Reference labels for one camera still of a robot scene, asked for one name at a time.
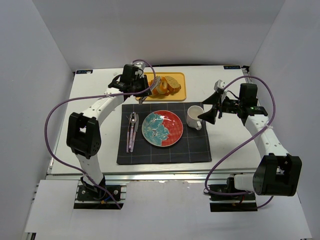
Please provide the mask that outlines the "orange bagel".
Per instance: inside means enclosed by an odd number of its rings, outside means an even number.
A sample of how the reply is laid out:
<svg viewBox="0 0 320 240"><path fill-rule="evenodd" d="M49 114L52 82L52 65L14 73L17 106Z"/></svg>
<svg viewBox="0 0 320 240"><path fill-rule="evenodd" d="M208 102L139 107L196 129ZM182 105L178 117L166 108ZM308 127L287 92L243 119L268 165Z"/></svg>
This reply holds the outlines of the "orange bagel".
<svg viewBox="0 0 320 240"><path fill-rule="evenodd" d="M155 78L154 88L152 90L152 96L165 95L168 91L168 82L165 77L157 76Z"/></svg>

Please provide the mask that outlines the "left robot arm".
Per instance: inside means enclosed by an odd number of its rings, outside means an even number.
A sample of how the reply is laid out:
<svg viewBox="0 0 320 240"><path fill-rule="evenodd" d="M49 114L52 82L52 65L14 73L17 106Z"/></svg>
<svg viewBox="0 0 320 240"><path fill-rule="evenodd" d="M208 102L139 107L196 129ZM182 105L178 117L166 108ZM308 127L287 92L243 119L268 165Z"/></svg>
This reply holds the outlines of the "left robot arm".
<svg viewBox="0 0 320 240"><path fill-rule="evenodd" d="M100 126L108 115L130 98L137 97L141 105L152 94L144 69L147 63L135 60L123 67L108 85L103 96L81 113L73 112L68 119L66 144L76 155L82 171L82 183L93 189L104 187L105 177L98 161L101 147Z"/></svg>

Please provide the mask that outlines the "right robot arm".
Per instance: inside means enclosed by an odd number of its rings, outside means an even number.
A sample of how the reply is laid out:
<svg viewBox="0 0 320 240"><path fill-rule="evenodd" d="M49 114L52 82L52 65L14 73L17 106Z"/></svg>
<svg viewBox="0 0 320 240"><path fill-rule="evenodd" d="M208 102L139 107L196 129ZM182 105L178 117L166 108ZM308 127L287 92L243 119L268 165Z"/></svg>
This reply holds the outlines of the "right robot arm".
<svg viewBox="0 0 320 240"><path fill-rule="evenodd" d="M256 193L260 196L294 196L297 190L302 160L292 156L283 147L274 130L268 125L270 120L264 107L258 105L258 87L253 83L240 85L238 99L227 96L225 82L218 80L215 92L206 100L211 109L199 118L210 124L224 113L236 114L251 134L261 161L255 173L238 173L231 177L231 189L216 192L220 196L238 196Z"/></svg>

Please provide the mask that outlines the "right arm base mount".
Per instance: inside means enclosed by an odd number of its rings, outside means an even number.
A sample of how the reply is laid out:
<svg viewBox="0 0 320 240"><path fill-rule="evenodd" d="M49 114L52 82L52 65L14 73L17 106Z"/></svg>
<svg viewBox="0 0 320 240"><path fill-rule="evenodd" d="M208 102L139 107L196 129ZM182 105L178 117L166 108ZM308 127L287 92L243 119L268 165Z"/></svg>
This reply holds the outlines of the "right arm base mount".
<svg viewBox="0 0 320 240"><path fill-rule="evenodd" d="M209 196L212 213L256 212L258 210L254 193L233 196L209 193Z"/></svg>

